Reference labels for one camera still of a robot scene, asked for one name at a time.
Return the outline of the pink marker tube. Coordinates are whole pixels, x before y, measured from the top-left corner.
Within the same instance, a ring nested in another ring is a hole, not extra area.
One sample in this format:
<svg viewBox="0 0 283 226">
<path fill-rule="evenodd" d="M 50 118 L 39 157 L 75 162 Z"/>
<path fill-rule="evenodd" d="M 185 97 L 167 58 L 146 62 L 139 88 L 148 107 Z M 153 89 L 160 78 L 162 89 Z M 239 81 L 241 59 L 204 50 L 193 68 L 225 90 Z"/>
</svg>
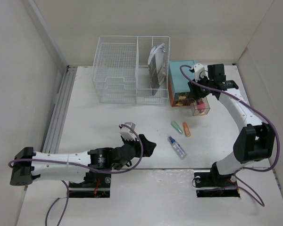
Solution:
<svg viewBox="0 0 283 226">
<path fill-rule="evenodd" d="M 206 109 L 206 104 L 203 102 L 202 99 L 199 99 L 196 101 L 196 106 L 197 106 L 197 109 L 200 111 L 200 112 L 203 112 L 205 109 Z"/>
</svg>

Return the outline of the grey white manual booklet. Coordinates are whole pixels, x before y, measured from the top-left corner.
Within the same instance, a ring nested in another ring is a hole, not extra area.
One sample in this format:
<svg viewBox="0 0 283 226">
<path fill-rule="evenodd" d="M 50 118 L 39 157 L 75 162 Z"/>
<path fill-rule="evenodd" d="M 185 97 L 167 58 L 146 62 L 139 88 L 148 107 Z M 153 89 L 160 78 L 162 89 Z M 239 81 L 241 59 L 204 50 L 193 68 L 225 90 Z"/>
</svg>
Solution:
<svg viewBox="0 0 283 226">
<path fill-rule="evenodd" d="M 150 76 L 150 93 L 152 96 L 156 95 L 158 89 L 165 81 L 165 43 L 153 46 L 148 58 L 148 70 Z"/>
</svg>

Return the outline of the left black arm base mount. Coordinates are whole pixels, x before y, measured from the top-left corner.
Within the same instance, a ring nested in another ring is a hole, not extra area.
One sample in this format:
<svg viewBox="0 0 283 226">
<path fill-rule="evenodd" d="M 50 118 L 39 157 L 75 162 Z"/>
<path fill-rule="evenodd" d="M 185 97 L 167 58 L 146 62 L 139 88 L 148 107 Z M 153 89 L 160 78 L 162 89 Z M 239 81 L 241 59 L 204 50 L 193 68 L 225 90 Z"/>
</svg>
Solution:
<svg viewBox="0 0 283 226">
<path fill-rule="evenodd" d="M 102 173 L 86 173 L 81 183 L 69 182 L 70 198 L 109 198 L 111 175 Z"/>
</svg>

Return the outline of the teal orange drawer box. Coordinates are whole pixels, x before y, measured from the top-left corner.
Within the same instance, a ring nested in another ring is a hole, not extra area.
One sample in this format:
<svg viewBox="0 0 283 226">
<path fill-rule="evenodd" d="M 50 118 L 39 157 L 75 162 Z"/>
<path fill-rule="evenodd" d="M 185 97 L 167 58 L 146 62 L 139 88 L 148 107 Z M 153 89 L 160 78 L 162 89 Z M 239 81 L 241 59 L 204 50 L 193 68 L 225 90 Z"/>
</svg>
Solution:
<svg viewBox="0 0 283 226">
<path fill-rule="evenodd" d="M 195 63 L 196 60 L 169 61 L 168 92 L 172 107 L 189 106 L 194 101 L 188 85 L 189 80 L 182 75 L 180 66 L 193 66 Z"/>
</svg>

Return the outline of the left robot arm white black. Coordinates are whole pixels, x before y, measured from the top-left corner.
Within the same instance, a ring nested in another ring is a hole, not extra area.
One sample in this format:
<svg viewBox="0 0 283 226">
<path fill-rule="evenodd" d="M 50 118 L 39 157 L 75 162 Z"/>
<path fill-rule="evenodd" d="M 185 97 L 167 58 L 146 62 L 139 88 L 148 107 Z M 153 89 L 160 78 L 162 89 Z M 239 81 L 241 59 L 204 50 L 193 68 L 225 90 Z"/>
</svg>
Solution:
<svg viewBox="0 0 283 226">
<path fill-rule="evenodd" d="M 123 140 L 121 147 L 97 148 L 81 153 L 50 154 L 23 148 L 12 161 L 10 185 L 27 186 L 40 180 L 64 180 L 90 187 L 96 175 L 123 174 L 136 168 L 132 159 L 151 157 L 156 143 L 143 134 Z"/>
</svg>

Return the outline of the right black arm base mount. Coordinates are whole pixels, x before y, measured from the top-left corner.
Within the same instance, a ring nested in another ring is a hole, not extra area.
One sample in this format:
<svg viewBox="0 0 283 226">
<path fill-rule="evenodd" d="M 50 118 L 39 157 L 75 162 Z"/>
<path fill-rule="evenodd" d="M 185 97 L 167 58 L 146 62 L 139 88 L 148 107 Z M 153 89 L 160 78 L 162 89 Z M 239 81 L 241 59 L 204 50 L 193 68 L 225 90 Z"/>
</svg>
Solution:
<svg viewBox="0 0 283 226">
<path fill-rule="evenodd" d="M 219 174 L 216 163 L 213 163 L 210 169 L 195 170 L 193 183 L 198 198 L 240 198 L 234 174 Z"/>
</svg>

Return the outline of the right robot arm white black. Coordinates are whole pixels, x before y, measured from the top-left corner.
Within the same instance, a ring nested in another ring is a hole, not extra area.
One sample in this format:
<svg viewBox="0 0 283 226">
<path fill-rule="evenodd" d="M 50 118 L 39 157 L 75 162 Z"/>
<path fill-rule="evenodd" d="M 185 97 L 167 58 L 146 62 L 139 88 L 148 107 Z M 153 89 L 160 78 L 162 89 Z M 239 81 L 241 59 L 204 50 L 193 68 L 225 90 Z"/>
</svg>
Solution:
<svg viewBox="0 0 283 226">
<path fill-rule="evenodd" d="M 239 135 L 233 151 L 224 159 L 215 162 L 209 173 L 209 180 L 218 186 L 226 176 L 251 162 L 268 159 L 272 155 L 275 132 L 267 120 L 261 120 L 245 102 L 238 85 L 227 80 L 223 64 L 194 64 L 189 71 L 194 79 L 188 83 L 192 97 L 200 99 L 212 94 L 228 110 L 236 123 Z"/>
</svg>

